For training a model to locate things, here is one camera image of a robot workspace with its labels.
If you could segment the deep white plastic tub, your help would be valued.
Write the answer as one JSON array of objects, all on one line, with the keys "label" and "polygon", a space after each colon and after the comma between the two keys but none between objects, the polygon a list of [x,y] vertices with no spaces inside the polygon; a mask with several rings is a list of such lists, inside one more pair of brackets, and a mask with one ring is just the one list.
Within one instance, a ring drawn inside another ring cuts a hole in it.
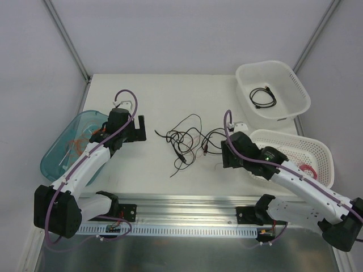
[{"label": "deep white plastic tub", "polygon": [[235,72],[236,95],[247,122],[255,129],[280,129],[305,113],[311,99],[287,64],[262,61],[243,64]]}]

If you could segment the frame post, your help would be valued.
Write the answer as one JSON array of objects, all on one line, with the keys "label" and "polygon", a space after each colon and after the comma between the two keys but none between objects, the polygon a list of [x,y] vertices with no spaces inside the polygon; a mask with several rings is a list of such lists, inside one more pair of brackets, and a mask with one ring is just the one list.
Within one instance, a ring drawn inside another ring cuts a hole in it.
[{"label": "frame post", "polygon": [[81,58],[73,44],[73,41],[71,40],[71,37],[69,36],[68,31],[65,28],[65,25],[58,13],[53,1],[42,0],[41,2],[45,6],[52,22],[55,25],[56,30],[58,31],[60,37],[62,38],[63,42],[65,43],[65,46],[66,46],[67,50],[69,51],[82,78],[85,80],[86,83],[88,83],[91,79],[91,76],[87,72],[85,65],[83,64],[83,61],[81,60]]},{"label": "frame post", "polygon": [[317,26],[315,27],[313,33],[311,34],[309,40],[307,41],[306,45],[304,46],[303,51],[299,55],[297,62],[293,66],[293,71],[298,74],[304,63],[307,61],[310,53],[313,51],[314,46],[318,42],[320,36],[322,35],[323,31],[325,30],[327,24],[330,22],[332,17],[334,16],[336,10],[339,6],[343,3],[342,0],[333,0],[330,1],[326,11],[323,13],[321,19],[319,20]]}]

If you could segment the right frame post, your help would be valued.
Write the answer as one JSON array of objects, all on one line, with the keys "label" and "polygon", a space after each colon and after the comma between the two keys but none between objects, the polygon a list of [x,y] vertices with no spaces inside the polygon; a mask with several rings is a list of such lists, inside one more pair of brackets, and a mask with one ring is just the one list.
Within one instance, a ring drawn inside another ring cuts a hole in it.
[{"label": "right frame post", "polygon": [[313,51],[314,46],[318,42],[320,36],[322,35],[323,31],[325,30],[327,24],[330,22],[332,17],[334,16],[336,10],[339,6],[343,3],[342,0],[333,0],[330,1],[326,11],[323,13],[321,19],[319,20],[317,26],[315,27],[313,33],[311,34],[309,40],[307,41],[306,45],[304,46],[303,51],[299,55],[297,62],[293,66],[293,71],[298,74],[304,63],[307,61],[310,53]]}]

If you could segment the teal transparent plastic tray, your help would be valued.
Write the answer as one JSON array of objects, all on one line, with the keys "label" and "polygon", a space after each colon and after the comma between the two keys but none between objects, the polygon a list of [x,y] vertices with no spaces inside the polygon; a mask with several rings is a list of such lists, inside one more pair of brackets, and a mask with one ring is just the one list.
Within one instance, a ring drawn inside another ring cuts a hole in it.
[{"label": "teal transparent plastic tray", "polygon": [[40,163],[43,176],[50,182],[60,178],[82,155],[91,136],[107,119],[107,115],[95,110],[78,114],[43,156]]}]

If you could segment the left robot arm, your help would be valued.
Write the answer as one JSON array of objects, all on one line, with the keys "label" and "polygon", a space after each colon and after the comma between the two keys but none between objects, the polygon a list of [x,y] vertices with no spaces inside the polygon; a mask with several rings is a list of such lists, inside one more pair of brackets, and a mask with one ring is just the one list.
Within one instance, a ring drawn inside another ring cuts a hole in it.
[{"label": "left robot arm", "polygon": [[106,122],[90,137],[85,150],[72,166],[49,186],[40,185],[34,194],[33,223],[64,238],[73,237],[80,225],[103,216],[121,221],[116,195],[98,191],[81,200],[84,188],[124,143],[146,140],[145,118],[124,108],[113,108]]}]

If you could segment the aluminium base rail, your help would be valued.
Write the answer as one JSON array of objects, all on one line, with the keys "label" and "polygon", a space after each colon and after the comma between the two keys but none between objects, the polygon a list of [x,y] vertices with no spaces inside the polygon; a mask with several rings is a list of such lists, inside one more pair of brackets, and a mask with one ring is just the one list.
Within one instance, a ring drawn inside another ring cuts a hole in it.
[{"label": "aluminium base rail", "polygon": [[235,208],[253,206],[260,199],[259,196],[116,195],[121,203],[137,205],[136,224],[160,226],[236,226]]}]

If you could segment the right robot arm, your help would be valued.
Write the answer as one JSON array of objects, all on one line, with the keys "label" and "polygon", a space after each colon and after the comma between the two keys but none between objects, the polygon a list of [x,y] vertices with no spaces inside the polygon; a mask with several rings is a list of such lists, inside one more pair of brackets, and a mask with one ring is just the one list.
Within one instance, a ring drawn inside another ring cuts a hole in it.
[{"label": "right robot arm", "polygon": [[243,212],[244,220],[260,226],[272,220],[293,223],[320,234],[338,250],[352,249],[362,229],[362,198],[350,199],[334,192],[303,173],[276,148],[258,148],[243,132],[228,135],[221,148],[224,168],[243,168],[305,202],[288,204],[274,195],[263,194],[254,207]]}]

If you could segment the left frame post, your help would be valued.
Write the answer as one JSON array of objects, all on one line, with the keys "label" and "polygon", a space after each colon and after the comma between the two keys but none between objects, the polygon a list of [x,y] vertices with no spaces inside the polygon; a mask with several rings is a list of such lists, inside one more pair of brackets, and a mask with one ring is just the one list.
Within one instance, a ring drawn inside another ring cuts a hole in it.
[{"label": "left frame post", "polygon": [[65,28],[65,25],[58,13],[53,1],[42,0],[41,2],[45,6],[52,22],[55,25],[56,30],[58,31],[60,37],[62,38],[63,42],[65,43],[65,46],[66,46],[67,50],[69,51],[82,78],[85,80],[86,83],[88,83],[91,79],[91,76],[87,72],[85,65],[83,64],[83,61],[81,60],[81,58],[73,44],[73,41],[71,40],[71,37],[69,36],[68,31]]}]

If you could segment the perforated white plastic basket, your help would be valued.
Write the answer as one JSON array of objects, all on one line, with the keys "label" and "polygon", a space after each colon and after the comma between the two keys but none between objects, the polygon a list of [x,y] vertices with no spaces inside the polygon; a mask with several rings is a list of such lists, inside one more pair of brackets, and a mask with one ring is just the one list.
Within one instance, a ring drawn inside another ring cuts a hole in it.
[{"label": "perforated white plastic basket", "polygon": [[334,160],[329,148],[320,141],[298,135],[260,129],[250,135],[259,147],[276,148],[300,170],[329,189],[334,184]]}]

